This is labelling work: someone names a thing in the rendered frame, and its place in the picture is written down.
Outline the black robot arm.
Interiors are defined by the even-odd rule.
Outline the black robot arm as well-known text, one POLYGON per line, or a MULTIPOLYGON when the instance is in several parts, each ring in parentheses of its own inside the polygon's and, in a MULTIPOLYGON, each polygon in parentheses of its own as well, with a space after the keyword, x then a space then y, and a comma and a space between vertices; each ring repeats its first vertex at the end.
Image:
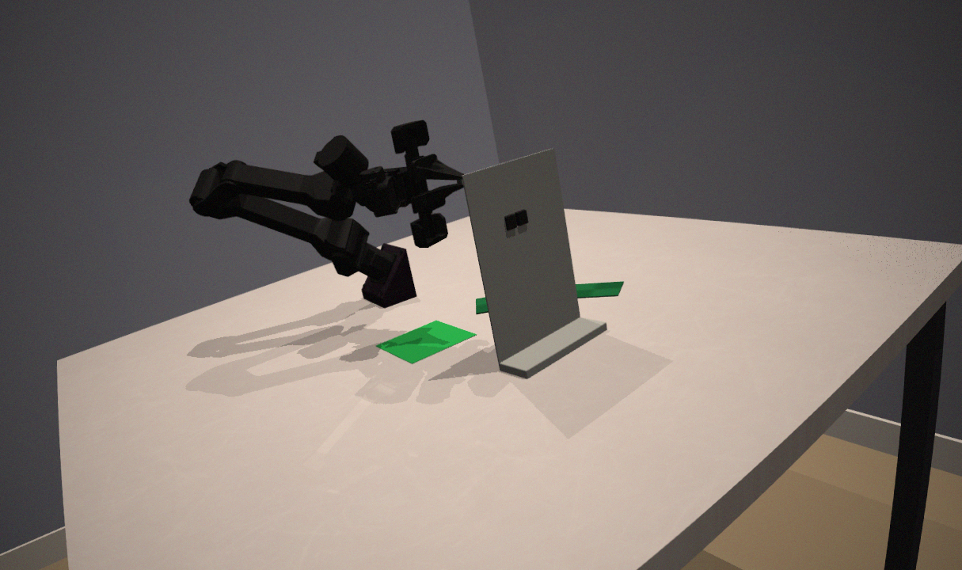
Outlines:
POLYGON ((384 284, 397 253, 367 243, 369 232, 352 216, 356 202, 375 217, 407 208, 394 178, 400 167, 368 167, 369 160, 344 135, 333 137, 317 152, 315 176, 280 172, 231 160, 202 170, 192 190, 192 210, 201 216, 241 217, 311 243, 319 256, 333 262, 339 275, 363 273, 370 282, 384 284), (266 199, 267 198, 267 199, 266 199), (308 206, 317 218, 277 203, 308 206))

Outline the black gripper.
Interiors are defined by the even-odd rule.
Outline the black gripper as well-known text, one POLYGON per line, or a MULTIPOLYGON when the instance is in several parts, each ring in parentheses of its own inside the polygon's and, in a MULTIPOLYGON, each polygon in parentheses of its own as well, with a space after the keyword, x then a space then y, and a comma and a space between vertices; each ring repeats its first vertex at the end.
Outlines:
POLYGON ((407 167, 400 167, 397 178, 394 178, 401 200, 412 204, 414 214, 419 218, 409 223, 418 248, 430 248, 435 243, 443 241, 448 235, 446 219, 441 213, 432 210, 445 204, 445 198, 452 192, 462 190, 463 184, 440 185, 435 190, 428 191, 427 179, 460 180, 465 174, 444 165, 435 153, 420 156, 418 146, 427 146, 429 139, 425 120, 414 120, 393 127, 395 154, 404 153, 407 167))

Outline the grey panel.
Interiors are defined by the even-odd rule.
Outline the grey panel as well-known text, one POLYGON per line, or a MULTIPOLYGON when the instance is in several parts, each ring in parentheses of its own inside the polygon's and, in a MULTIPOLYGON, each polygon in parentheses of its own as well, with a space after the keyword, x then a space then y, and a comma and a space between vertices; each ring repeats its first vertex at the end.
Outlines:
POLYGON ((500 371, 532 378, 607 329, 580 317, 556 153, 462 183, 500 371))

